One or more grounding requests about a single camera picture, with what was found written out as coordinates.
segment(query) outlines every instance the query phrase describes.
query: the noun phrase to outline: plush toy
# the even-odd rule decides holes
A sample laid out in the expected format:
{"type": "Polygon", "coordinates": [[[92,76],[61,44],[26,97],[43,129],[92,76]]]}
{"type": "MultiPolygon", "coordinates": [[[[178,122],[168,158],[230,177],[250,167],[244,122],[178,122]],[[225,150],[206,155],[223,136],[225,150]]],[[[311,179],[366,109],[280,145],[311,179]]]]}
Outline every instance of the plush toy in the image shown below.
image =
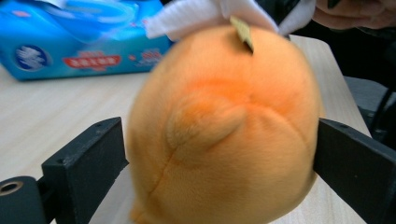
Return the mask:
{"type": "Polygon", "coordinates": [[[304,55],[250,27],[183,37],[134,101],[126,147],[138,224],[262,224],[311,189],[321,100],[304,55]]]}

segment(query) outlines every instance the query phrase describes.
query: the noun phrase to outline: hand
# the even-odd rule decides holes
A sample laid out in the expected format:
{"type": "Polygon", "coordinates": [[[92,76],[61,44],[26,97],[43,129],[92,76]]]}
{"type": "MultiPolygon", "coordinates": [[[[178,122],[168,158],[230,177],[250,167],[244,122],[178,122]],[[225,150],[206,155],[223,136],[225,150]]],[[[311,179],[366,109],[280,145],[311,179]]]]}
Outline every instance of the hand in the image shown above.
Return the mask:
{"type": "Polygon", "coordinates": [[[314,21],[333,29],[396,27],[396,0],[341,0],[327,8],[327,0],[317,0],[314,21]]]}

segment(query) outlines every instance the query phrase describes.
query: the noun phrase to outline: black clamp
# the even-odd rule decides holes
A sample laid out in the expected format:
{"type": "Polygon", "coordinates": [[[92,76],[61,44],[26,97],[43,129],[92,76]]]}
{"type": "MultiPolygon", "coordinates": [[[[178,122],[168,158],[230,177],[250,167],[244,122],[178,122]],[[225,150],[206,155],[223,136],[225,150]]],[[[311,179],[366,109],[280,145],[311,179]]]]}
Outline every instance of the black clamp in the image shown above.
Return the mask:
{"type": "Polygon", "coordinates": [[[88,224],[127,164],[121,119],[95,123],[41,165],[38,181],[0,182],[0,223],[88,224]]]}

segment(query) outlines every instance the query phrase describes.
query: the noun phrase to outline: red label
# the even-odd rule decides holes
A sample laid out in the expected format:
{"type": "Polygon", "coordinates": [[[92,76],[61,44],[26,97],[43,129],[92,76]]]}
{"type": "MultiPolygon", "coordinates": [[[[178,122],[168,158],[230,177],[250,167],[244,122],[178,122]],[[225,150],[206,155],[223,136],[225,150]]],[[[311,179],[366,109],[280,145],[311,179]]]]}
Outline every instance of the red label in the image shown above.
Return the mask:
{"type": "Polygon", "coordinates": [[[80,57],[64,58],[64,62],[72,68],[84,69],[91,68],[96,71],[104,71],[106,67],[116,66],[120,63],[119,55],[90,55],[87,52],[81,52],[80,57]]]}
{"type": "Polygon", "coordinates": [[[15,11],[12,11],[12,13],[14,15],[16,15],[17,17],[31,17],[31,15],[29,13],[25,12],[25,11],[15,10],[15,11]]]}

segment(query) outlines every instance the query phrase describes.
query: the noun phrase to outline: hole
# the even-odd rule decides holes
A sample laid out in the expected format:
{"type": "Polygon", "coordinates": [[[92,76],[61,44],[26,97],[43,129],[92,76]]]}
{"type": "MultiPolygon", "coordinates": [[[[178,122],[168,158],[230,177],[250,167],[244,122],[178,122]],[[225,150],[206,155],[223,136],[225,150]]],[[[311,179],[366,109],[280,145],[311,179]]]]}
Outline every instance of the hole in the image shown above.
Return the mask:
{"type": "Polygon", "coordinates": [[[0,196],[5,196],[8,194],[11,194],[11,193],[17,191],[18,189],[20,189],[22,187],[22,185],[23,185],[23,182],[21,182],[21,181],[13,181],[13,182],[6,183],[0,187],[0,196]]]}

